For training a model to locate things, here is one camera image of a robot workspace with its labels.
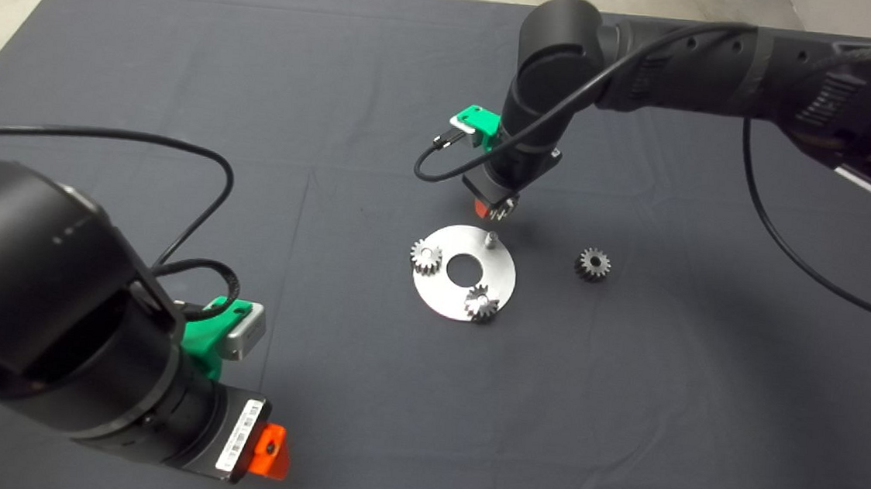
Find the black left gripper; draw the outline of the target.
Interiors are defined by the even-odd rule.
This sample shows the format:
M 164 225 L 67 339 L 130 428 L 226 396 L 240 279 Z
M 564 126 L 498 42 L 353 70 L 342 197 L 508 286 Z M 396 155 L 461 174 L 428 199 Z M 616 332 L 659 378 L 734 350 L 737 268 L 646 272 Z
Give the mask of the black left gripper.
M 264 395 L 218 384 L 217 408 L 192 458 L 191 471 L 229 484 L 247 474 L 286 480 L 290 471 L 286 428 L 268 423 L 271 402 Z

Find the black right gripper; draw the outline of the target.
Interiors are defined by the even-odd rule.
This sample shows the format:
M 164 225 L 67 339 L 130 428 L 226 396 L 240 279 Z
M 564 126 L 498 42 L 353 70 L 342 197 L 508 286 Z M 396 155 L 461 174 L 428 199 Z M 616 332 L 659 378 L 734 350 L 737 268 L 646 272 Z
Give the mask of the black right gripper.
M 492 212 L 508 214 L 525 188 L 562 162 L 558 149 L 514 146 L 463 173 L 462 182 L 474 195 L 474 213 L 490 220 Z

